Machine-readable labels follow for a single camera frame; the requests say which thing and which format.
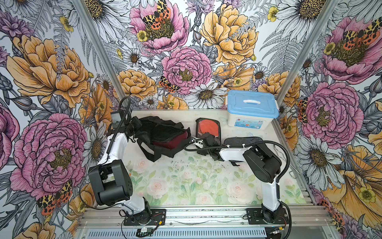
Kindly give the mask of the red ping pong paddle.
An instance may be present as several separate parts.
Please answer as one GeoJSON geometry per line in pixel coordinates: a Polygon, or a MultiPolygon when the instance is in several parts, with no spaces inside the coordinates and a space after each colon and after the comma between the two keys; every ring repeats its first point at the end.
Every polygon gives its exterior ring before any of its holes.
{"type": "Polygon", "coordinates": [[[196,120],[196,137],[201,138],[202,135],[209,133],[214,136],[217,142],[221,140],[220,122],[214,119],[198,118],[196,120]]]}

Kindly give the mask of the black canvas bag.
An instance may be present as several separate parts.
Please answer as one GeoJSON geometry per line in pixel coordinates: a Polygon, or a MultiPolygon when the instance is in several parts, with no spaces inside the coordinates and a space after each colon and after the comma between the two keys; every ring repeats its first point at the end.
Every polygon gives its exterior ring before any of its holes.
{"type": "Polygon", "coordinates": [[[184,128],[183,124],[175,123],[171,120],[163,120],[159,117],[148,116],[140,118],[142,128],[135,133],[136,142],[146,158],[152,162],[157,161],[161,156],[173,158],[175,154],[182,151],[191,142],[192,134],[189,128],[184,128]],[[167,149],[153,145],[153,141],[162,141],[176,136],[183,132],[188,133],[188,138],[175,149],[167,149]]]}

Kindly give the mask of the black paddle case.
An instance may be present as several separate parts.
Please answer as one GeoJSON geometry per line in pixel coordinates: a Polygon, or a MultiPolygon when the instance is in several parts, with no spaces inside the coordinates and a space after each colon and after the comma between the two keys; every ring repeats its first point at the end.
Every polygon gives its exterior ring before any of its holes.
{"type": "Polygon", "coordinates": [[[245,147],[249,144],[253,144],[255,142],[262,141],[263,139],[261,137],[256,136],[249,136],[249,137],[231,137],[224,140],[224,145],[229,145],[230,147],[238,146],[238,147],[245,147]]]}

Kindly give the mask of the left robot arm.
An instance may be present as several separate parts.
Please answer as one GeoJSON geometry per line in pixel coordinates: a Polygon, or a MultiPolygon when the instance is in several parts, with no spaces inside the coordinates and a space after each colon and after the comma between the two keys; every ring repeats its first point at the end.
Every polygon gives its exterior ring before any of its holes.
{"type": "Polygon", "coordinates": [[[89,169],[88,177],[98,205],[119,206],[131,222],[146,225],[152,218],[149,203],[133,192],[132,180],[122,161],[129,137],[141,127],[137,117],[119,122],[107,138],[106,152],[98,165],[89,169]]]}

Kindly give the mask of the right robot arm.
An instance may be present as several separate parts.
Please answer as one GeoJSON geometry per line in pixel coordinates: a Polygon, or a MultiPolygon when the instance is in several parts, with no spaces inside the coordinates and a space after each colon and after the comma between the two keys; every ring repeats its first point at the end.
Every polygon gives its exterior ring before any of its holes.
{"type": "Polygon", "coordinates": [[[233,166],[246,163],[254,176],[261,182],[262,204],[258,213],[247,212],[248,220],[260,219],[265,224],[275,224],[279,220],[290,222],[290,210],[281,201],[280,179],[290,166],[288,151],[280,143],[263,140],[260,137],[231,137],[219,144],[214,136],[205,133],[193,140],[194,151],[228,161],[233,166]]]}

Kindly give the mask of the blue lid storage box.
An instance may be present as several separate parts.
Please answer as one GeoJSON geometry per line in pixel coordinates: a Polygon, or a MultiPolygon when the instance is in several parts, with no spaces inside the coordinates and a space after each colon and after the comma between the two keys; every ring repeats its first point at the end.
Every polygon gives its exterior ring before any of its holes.
{"type": "Polygon", "coordinates": [[[264,130],[279,117],[279,107],[270,93],[230,90],[226,96],[229,126],[264,130]]]}

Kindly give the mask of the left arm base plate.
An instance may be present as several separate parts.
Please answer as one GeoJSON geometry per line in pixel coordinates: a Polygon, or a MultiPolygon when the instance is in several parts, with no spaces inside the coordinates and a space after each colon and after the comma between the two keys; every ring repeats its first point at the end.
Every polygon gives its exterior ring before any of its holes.
{"type": "Polygon", "coordinates": [[[151,209],[151,212],[140,212],[128,215],[123,221],[124,226],[163,226],[166,221],[166,209],[151,209]]]}

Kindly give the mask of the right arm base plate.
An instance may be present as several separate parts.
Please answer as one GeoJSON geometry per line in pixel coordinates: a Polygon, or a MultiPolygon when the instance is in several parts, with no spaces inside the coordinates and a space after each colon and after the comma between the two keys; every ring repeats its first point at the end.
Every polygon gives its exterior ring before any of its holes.
{"type": "Polygon", "coordinates": [[[244,219],[250,225],[286,225],[289,223],[289,218],[284,208],[270,211],[262,208],[247,208],[244,219]]]}

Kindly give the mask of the aluminium front rail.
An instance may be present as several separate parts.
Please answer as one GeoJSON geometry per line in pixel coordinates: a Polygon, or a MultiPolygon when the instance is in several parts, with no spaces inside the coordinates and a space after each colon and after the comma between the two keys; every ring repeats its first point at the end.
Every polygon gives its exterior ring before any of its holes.
{"type": "MultiPolygon", "coordinates": [[[[248,206],[176,207],[166,208],[164,228],[175,227],[248,227],[245,218],[248,206]]],[[[298,227],[331,226],[331,218],[322,206],[310,204],[289,205],[291,224],[298,227]]],[[[119,208],[88,209],[79,222],[79,229],[116,229],[123,217],[119,208]]]]}

